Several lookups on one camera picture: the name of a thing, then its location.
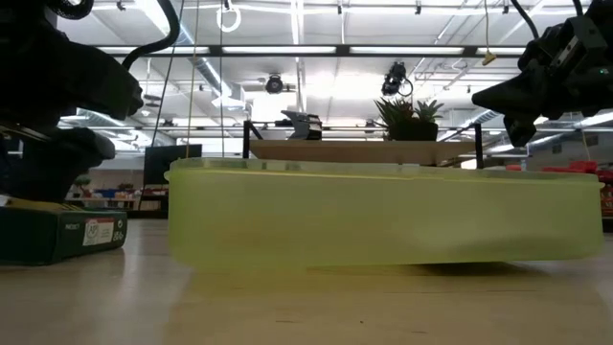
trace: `wooden shelf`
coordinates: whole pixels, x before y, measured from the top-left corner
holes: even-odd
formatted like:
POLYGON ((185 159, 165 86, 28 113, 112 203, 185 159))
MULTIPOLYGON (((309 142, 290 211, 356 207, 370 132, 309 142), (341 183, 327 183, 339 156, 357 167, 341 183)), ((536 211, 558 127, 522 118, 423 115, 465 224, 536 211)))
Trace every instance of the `wooden shelf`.
POLYGON ((439 165, 475 151, 473 142, 342 142, 308 140, 252 140, 259 159, 336 163, 403 163, 439 165))

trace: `translucent yellow-green plastic bin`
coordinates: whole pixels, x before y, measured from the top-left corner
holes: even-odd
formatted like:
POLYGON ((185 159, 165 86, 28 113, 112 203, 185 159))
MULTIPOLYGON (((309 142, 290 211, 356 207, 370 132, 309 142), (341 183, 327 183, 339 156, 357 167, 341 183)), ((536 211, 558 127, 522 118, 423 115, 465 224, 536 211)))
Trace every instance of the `translucent yellow-green plastic bin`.
POLYGON ((594 175, 237 159, 174 162, 170 248, 199 268, 582 258, 594 175))

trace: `wooden table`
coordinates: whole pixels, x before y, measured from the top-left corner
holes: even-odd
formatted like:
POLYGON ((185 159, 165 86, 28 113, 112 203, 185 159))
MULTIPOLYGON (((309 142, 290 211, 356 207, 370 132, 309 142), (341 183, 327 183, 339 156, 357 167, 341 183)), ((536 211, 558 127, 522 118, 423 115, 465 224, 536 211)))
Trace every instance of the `wooden table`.
POLYGON ((259 159, 437 166, 445 160, 475 151, 475 143, 251 140, 250 150, 259 159))
POLYGON ((195 272, 167 223, 121 250, 0 267, 3 344, 613 344, 613 238, 559 263, 195 272))

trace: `black cable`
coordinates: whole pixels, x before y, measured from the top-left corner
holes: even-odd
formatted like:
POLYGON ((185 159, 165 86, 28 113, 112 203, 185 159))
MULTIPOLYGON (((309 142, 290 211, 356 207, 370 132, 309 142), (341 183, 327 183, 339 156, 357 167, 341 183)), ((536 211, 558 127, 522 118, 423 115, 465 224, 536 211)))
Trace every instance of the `black cable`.
POLYGON ((577 15, 583 15, 583 6, 579 0, 573 0, 573 5, 575 5, 575 10, 577 10, 577 15))
MULTIPOLYGON (((183 19, 183 8, 184 7, 185 7, 185 0, 181 0, 181 9, 179 10, 179 16, 177 18, 177 23, 180 23, 181 20, 183 19)), ((175 42, 176 42, 176 39, 172 43, 172 53, 170 54, 169 69, 166 72, 166 77, 164 78, 164 87, 162 88, 162 97, 160 100, 160 107, 158 108, 158 111, 157 111, 157 118, 155 120, 155 129, 153 130, 153 136, 151 137, 151 147, 152 148, 155 146, 155 137, 157 136, 157 131, 158 131, 158 128, 160 127, 160 118, 162 117, 162 107, 164 106, 164 96, 166 95, 166 87, 169 84, 170 71, 172 70, 172 62, 174 61, 174 50, 176 49, 175 42)), ((138 211, 141 211, 141 204, 143 203, 143 192, 144 191, 145 191, 145 183, 143 183, 143 187, 141 188, 141 197, 138 199, 138 208, 137 208, 138 211)))
MULTIPOLYGON (((134 49, 133 51, 131 51, 130 54, 128 54, 127 57, 125 57, 124 62, 122 62, 122 66, 126 70, 130 69, 130 67, 132 66, 132 63, 134 63, 134 61, 136 61, 137 58, 140 58, 141 56, 145 54, 159 52, 163 49, 166 49, 170 47, 172 44, 174 44, 176 39, 179 37, 179 33, 181 32, 181 24, 180 24, 181 18, 180 17, 177 18, 176 12, 174 11, 174 7, 172 6, 172 3, 170 2, 170 0, 157 0, 157 3, 160 4, 160 7, 162 8, 164 15, 169 21, 170 32, 169 34, 167 34, 166 37, 160 39, 157 42, 146 44, 144 46, 138 47, 134 49)), ((185 1, 181 3, 181 11, 183 11, 184 3, 185 1)))
POLYGON ((94 0, 81 0, 76 5, 73 5, 69 0, 47 0, 47 7, 63 18, 79 20, 92 11, 94 0))
POLYGON ((511 2, 513 3, 515 9, 519 12, 519 15, 524 18, 526 24, 528 24, 528 26, 530 27, 530 31, 533 32, 534 39, 539 38, 538 30, 536 29, 536 26, 534 25, 534 22, 530 18, 530 16, 524 11, 524 9, 522 9, 521 5, 519 5, 517 0, 511 0, 511 2))
POLYGON ((408 93, 408 94, 406 94, 406 95, 403 95, 403 94, 401 94, 401 93, 400 93, 400 90, 398 90, 398 94, 399 94, 400 96, 402 96, 402 97, 409 97, 409 96, 412 96, 412 95, 413 95, 413 83, 412 83, 410 80, 406 79, 406 78, 405 78, 404 80, 405 80, 406 82, 408 82, 408 83, 409 83, 409 85, 411 85, 411 92, 409 92, 409 93, 408 93))

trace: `white sticker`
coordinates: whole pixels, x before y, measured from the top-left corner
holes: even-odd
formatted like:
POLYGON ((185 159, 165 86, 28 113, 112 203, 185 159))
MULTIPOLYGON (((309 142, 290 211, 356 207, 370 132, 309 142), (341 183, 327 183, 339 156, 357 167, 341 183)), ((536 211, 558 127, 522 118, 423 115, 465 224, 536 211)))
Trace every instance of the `white sticker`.
POLYGON ((113 218, 94 218, 85 222, 83 245, 96 245, 113 241, 115 220, 113 218))

